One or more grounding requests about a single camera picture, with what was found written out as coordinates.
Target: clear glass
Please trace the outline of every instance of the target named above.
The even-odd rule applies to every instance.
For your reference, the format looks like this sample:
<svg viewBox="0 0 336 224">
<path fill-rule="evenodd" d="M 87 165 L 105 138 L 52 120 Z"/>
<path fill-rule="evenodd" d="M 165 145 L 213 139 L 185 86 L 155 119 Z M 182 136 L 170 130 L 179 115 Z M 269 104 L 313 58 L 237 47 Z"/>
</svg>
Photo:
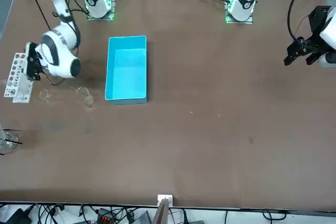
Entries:
<svg viewBox="0 0 336 224">
<path fill-rule="evenodd" d="M 42 89 L 38 97 L 45 102 L 51 101 L 51 93 L 47 89 Z"/>
<path fill-rule="evenodd" d="M 77 101 L 83 103 L 87 108 L 93 107 L 95 101 L 93 100 L 93 96 L 90 94 L 88 88 L 86 87 L 79 87 L 77 89 L 74 87 L 72 88 L 75 90 Z"/>
<path fill-rule="evenodd" d="M 0 149 L 2 150 L 12 150 L 17 147 L 18 137 L 12 132 L 3 131 L 0 138 Z"/>
</svg>

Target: brown table surface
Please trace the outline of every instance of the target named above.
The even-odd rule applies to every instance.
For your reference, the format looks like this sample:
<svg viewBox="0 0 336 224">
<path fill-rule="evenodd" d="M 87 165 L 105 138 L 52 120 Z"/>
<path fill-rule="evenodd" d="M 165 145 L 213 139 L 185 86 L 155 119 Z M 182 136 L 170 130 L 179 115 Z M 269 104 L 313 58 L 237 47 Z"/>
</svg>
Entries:
<svg viewBox="0 0 336 224">
<path fill-rule="evenodd" d="M 52 2 L 39 2 L 56 26 Z M 155 205 L 172 194 L 179 206 L 336 210 L 336 71 L 284 66 L 289 3 L 258 0 L 253 25 L 225 24 L 212 0 L 118 0 L 112 22 L 76 13 L 80 77 L 54 88 L 42 77 L 30 104 L 0 99 L 3 125 L 25 130 L 23 148 L 0 158 L 1 200 Z M 323 4 L 297 0 L 293 30 Z M 46 30 L 34 0 L 14 0 L 1 79 Z M 108 39 L 133 35 L 148 39 L 148 103 L 111 105 Z M 94 108 L 76 101 L 79 86 Z"/>
</svg>

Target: white bracket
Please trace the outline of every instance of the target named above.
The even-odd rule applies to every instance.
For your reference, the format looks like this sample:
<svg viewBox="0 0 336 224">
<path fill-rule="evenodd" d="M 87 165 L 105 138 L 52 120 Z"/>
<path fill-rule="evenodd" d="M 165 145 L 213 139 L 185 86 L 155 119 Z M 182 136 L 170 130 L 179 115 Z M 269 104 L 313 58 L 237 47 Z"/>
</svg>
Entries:
<svg viewBox="0 0 336 224">
<path fill-rule="evenodd" d="M 157 195 L 157 203 L 158 203 L 158 205 L 164 199 L 167 199 L 169 201 L 169 207 L 173 207 L 173 195 L 158 194 Z"/>
</svg>

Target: blue plastic bin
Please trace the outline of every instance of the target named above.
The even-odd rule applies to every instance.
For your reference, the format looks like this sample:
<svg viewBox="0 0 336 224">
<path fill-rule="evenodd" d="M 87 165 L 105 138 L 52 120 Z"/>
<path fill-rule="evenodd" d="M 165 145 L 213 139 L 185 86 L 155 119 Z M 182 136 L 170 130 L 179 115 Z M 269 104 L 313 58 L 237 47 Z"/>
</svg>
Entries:
<svg viewBox="0 0 336 224">
<path fill-rule="evenodd" d="M 109 39 L 105 99 L 113 104 L 146 103 L 146 36 Z"/>
</svg>

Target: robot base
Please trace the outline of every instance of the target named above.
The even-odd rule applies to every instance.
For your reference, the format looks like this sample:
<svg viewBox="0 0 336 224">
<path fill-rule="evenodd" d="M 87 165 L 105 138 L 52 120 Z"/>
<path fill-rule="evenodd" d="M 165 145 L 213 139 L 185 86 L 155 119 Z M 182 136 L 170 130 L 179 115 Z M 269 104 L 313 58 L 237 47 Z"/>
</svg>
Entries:
<svg viewBox="0 0 336 224">
<path fill-rule="evenodd" d="M 240 23 L 240 24 L 253 24 L 253 19 L 252 19 L 252 13 L 253 13 L 253 10 L 252 10 L 252 13 L 251 13 L 251 16 L 241 22 L 241 21 L 237 21 L 234 19 L 234 17 L 232 17 L 232 15 L 228 12 L 228 9 L 231 7 L 231 3 L 234 1 L 234 0 L 229 0 L 230 3 L 227 3 L 225 2 L 225 5 L 224 5 L 224 12 L 225 12 L 225 23 Z"/>
<path fill-rule="evenodd" d="M 114 12 L 116 9 L 116 1 L 117 0 L 107 0 L 107 4 L 108 6 L 111 7 L 111 10 L 108 11 L 106 13 L 105 16 L 101 17 L 101 18 L 92 18 L 91 16 L 87 16 L 87 20 L 113 20 L 114 19 Z M 86 2 L 86 0 L 84 0 L 85 2 L 85 6 L 86 6 L 86 10 L 88 10 L 88 3 Z"/>
</svg>

